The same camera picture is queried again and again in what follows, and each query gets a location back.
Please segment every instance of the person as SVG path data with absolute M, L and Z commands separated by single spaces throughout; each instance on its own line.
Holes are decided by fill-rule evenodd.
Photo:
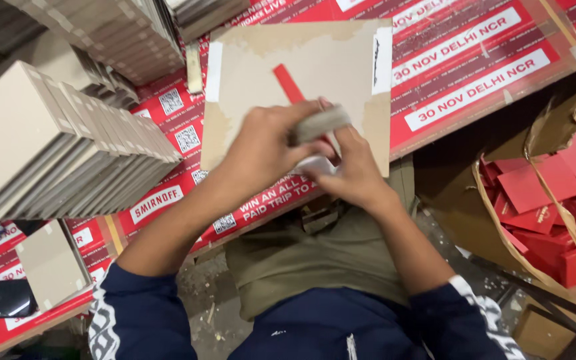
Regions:
M 287 145 L 299 121 L 329 105 L 249 111 L 219 166 L 146 226 L 96 285 L 95 359 L 196 359 L 175 274 L 214 221 L 300 160 L 335 155 L 321 140 Z M 226 244 L 242 318 L 254 320 L 229 359 L 523 359 L 495 323 L 499 307 L 476 298 L 417 228 L 366 140 L 351 126 L 335 137 L 340 172 L 310 176 L 351 205 L 336 224 L 314 235 L 270 224 Z

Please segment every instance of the open box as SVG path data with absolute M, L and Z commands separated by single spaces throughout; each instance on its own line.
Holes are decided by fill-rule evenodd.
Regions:
M 479 175 L 482 154 L 487 161 L 524 158 L 524 154 L 532 159 L 565 149 L 575 132 L 576 74 L 573 74 L 528 101 L 516 102 L 417 151 L 415 189 L 457 246 L 507 270 L 524 272 L 556 295 L 576 296 L 576 286 L 566 289 L 532 266 L 513 246 Z M 543 181 L 541 185 L 548 188 Z M 576 246 L 574 219 L 560 205 L 557 212 Z

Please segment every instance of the pile of red cards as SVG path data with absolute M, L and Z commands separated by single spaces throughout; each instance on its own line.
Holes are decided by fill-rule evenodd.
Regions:
M 534 162 L 556 200 L 576 222 L 576 134 L 567 149 L 538 156 Z M 576 246 L 528 161 L 484 161 L 480 169 L 508 239 L 532 266 L 567 288 L 576 286 Z

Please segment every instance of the hand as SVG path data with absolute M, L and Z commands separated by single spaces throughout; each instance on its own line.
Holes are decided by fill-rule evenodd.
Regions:
M 326 192 L 340 197 L 374 214 L 393 203 L 400 204 L 398 194 L 383 180 L 372 157 L 368 141 L 352 126 L 335 130 L 341 148 L 341 166 L 337 175 L 309 172 Z
M 308 156 L 334 156 L 330 144 L 322 140 L 288 146 L 292 128 L 306 117 L 320 112 L 320 101 L 304 101 L 284 107 L 253 108 L 244 118 L 239 134 L 226 157 L 202 182 L 228 189 L 226 207 L 236 208 L 267 189 Z

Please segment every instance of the olive green pants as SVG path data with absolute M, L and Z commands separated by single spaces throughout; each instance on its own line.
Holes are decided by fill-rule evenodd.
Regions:
M 410 209 L 412 156 L 390 164 L 387 182 Z M 407 303 L 383 235 L 363 209 L 345 204 L 339 219 L 316 234 L 295 223 L 284 216 L 225 245 L 242 319 L 252 321 L 277 302 L 311 288 L 347 287 Z

